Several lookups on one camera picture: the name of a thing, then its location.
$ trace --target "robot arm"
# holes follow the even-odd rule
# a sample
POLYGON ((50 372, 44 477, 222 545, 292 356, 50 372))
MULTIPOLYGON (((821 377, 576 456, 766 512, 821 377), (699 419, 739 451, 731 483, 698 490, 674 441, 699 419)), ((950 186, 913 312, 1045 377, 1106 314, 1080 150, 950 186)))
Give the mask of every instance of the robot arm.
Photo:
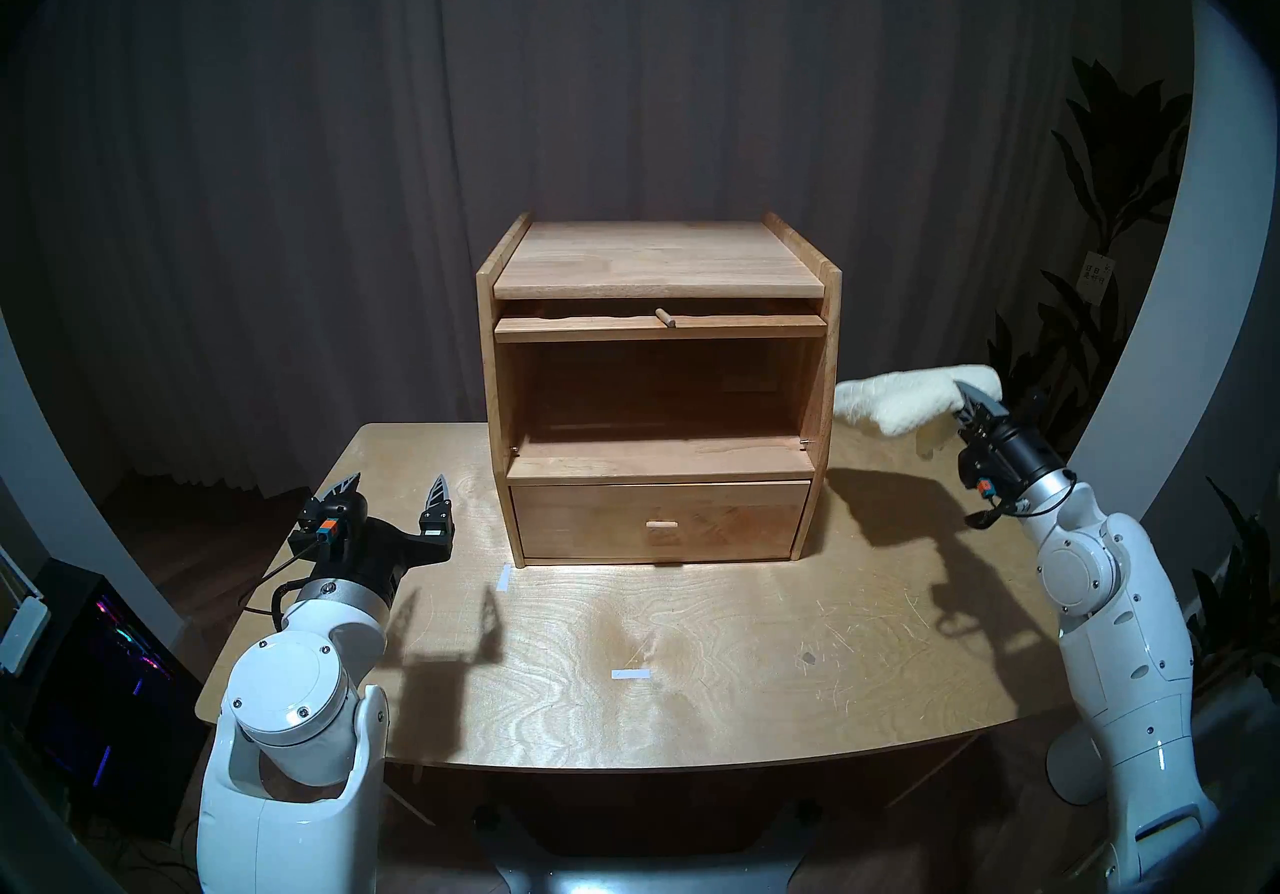
POLYGON ((1107 768, 1107 885, 1133 884, 1217 813, 1196 775, 1192 644, 1178 598, 1137 519, 1105 515, 1032 425, 956 383, 960 478, 993 505, 966 521, 1016 517, 1037 546, 1071 697, 1107 768))
POLYGON ((372 891, 378 865, 387 695, 360 683, 387 647, 387 622, 411 566, 443 562, 453 548, 453 514, 436 478, 421 533, 369 517, 347 478, 311 498, 289 546, 316 565, 280 612, 276 631, 236 662, 223 695, 200 802, 196 861, 207 894, 372 891), (297 804, 271 798, 259 774, 266 754, 311 786, 343 783, 335 798, 297 804))

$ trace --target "white label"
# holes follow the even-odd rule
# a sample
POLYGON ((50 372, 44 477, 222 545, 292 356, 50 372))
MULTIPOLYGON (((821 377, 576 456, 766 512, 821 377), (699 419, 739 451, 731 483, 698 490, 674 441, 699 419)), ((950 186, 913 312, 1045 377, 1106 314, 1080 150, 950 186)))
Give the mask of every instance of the white label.
POLYGON ((1091 305, 1101 305, 1107 284, 1111 283, 1111 272, 1115 269, 1115 260, 1089 250, 1084 254, 1084 266, 1080 268, 1080 277, 1075 282, 1079 296, 1091 305))

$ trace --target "wooden floor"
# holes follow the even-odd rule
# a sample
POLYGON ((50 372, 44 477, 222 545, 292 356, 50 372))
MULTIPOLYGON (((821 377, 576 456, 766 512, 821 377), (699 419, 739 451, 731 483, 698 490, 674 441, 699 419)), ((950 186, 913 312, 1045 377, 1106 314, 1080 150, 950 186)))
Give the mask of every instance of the wooden floor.
MULTIPOLYGON (((264 500, 225 487, 129 478, 104 505, 122 542, 216 652, 252 584, 292 526, 306 491, 264 500)), ((384 804, 380 894, 489 894, 506 884, 471 834, 477 806, 512 809, 562 854, 728 852, 751 843, 788 799, 823 809, 791 894, 1034 891, 1087 856, 1106 831, 1106 806, 1073 808, 1050 790, 1048 742, 1073 720, 1050 712, 988 731, 959 749, 931 747, 751 770, 673 774, 512 774, 388 766, 387 781, 435 822, 384 804), (937 772, 922 777, 951 757, 937 772)), ((197 767, 175 845, 193 863, 197 767)), ((138 868, 132 894, 197 890, 189 871, 138 868)))
POLYGON ((264 498, 225 484, 131 474, 106 498, 102 516, 216 656, 239 615, 236 599, 266 571, 310 494, 297 488, 264 498))

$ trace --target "cable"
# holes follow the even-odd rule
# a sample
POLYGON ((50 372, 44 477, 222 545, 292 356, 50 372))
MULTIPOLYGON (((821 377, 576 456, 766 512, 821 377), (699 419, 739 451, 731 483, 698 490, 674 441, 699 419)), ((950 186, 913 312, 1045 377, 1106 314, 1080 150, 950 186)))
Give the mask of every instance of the cable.
POLYGON ((1039 515, 1048 515, 1051 511, 1056 511, 1057 508, 1062 507, 1066 503, 1066 500, 1071 497, 1071 492, 1075 491, 1075 484, 1079 480, 1079 478, 1075 475, 1075 471, 1069 470, 1068 467, 1062 467, 1062 475, 1071 478, 1071 484, 1070 487, 1068 487, 1066 493, 1062 494, 1062 497, 1060 497, 1053 505, 1050 505, 1047 508, 1041 508, 1039 511, 1028 511, 1024 515, 1020 515, 1016 511, 1007 511, 1005 514, 1009 515, 1009 517, 1011 519, 1034 519, 1039 515))
POLYGON ((320 544, 320 542, 321 542, 320 537, 316 537, 315 539, 312 539, 311 542, 308 542, 306 546, 303 546, 301 549, 298 549, 293 556, 291 556, 288 560, 285 560, 283 564, 280 564, 278 567, 275 567, 274 570, 269 570, 266 574, 264 574, 262 576, 260 576, 257 579, 257 581, 253 584, 253 587, 248 588, 248 590, 246 590, 243 594, 241 594, 238 598, 236 598, 236 603, 241 606, 242 611, 252 611, 255 615, 270 615, 271 612, 262 611, 261 608, 247 608, 247 607, 244 607, 244 602, 247 602, 248 598, 250 598, 250 596, 255 590, 257 590, 260 587, 262 587, 262 584, 265 584, 273 576, 275 576, 276 574, 279 574, 284 567, 289 566, 291 564, 296 564, 300 558, 302 558, 302 553, 308 552, 311 549, 315 549, 320 544))

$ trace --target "white towel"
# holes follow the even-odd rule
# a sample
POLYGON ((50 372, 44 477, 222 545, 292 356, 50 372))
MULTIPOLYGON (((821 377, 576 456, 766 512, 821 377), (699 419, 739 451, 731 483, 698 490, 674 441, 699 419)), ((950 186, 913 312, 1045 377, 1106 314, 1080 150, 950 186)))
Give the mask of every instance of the white towel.
POLYGON ((895 370, 836 384, 836 416, 872 434, 915 432, 916 452, 932 456, 934 448, 955 434, 951 412, 964 407, 956 380, 973 384, 996 400, 1001 397, 1000 375, 983 364, 895 370))

